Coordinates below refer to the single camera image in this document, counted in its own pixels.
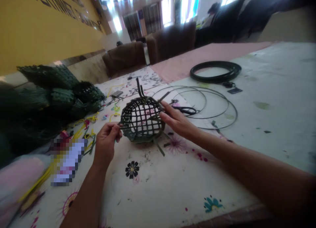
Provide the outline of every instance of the hand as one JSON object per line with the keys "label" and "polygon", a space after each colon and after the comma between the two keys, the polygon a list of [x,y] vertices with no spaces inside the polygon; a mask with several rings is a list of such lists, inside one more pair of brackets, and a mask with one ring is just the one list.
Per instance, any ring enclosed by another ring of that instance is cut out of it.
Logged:
{"label": "hand", "polygon": [[121,137],[117,122],[106,123],[96,136],[93,164],[108,167],[114,157],[114,142],[119,142]]}
{"label": "hand", "polygon": [[190,140],[193,136],[193,132],[199,132],[200,129],[193,125],[189,120],[179,111],[172,108],[167,102],[162,101],[161,104],[164,106],[166,112],[160,113],[160,118],[167,125],[169,125],[177,134]]}

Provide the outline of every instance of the blue flower print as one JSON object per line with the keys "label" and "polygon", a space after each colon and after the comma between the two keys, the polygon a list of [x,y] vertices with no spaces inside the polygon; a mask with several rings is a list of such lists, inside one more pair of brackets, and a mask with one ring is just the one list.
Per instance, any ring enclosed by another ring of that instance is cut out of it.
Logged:
{"label": "blue flower print", "polygon": [[210,198],[204,198],[205,200],[207,200],[208,203],[204,203],[204,208],[206,208],[205,212],[206,213],[210,213],[212,211],[212,208],[213,206],[217,207],[217,208],[220,208],[222,207],[223,205],[219,204],[218,203],[218,200],[216,198],[213,199],[210,199]]}

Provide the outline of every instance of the yellow wall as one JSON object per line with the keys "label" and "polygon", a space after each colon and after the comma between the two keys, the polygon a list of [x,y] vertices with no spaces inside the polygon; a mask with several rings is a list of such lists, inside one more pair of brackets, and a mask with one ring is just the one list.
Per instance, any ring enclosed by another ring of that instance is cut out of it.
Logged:
{"label": "yellow wall", "polygon": [[[64,1],[72,9],[85,11],[95,23],[99,20],[91,0],[81,0],[84,8],[72,0]],[[16,66],[50,64],[103,49],[104,31],[82,23],[78,14],[76,17],[39,0],[0,0],[0,76],[16,72]]]}

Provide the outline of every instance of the wall lettering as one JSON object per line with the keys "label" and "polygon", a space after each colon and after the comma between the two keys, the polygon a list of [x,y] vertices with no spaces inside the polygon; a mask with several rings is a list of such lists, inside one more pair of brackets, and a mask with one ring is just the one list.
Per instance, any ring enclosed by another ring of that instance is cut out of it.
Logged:
{"label": "wall lettering", "polygon": [[[59,12],[62,12],[73,19],[80,20],[82,23],[86,24],[87,26],[91,26],[94,29],[97,29],[102,32],[100,25],[95,23],[94,21],[90,20],[88,17],[86,17],[84,14],[79,12],[78,10],[75,10],[75,12],[72,9],[72,6],[68,4],[64,0],[40,0],[42,4],[48,6],[48,7],[53,7],[55,10],[58,10]],[[75,2],[77,5],[80,7],[84,8],[84,5],[82,4],[81,0],[72,0]]]}

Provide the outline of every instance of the small tag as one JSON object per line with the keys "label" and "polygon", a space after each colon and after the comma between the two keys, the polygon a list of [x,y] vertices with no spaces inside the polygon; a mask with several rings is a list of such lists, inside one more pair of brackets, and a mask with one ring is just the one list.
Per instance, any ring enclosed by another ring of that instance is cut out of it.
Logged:
{"label": "small tag", "polygon": [[230,94],[236,94],[236,93],[241,92],[241,91],[243,91],[243,90],[241,90],[239,88],[234,88],[234,89],[228,90],[228,92]]}

